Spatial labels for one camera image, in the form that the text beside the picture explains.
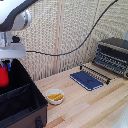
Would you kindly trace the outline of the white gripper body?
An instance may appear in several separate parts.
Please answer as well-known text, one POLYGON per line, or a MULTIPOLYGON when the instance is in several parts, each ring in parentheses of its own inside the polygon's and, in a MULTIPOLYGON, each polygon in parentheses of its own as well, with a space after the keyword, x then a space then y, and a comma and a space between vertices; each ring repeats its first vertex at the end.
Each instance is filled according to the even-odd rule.
POLYGON ((10 46, 0 47, 0 59, 24 58, 25 46, 22 43, 12 43, 10 46))

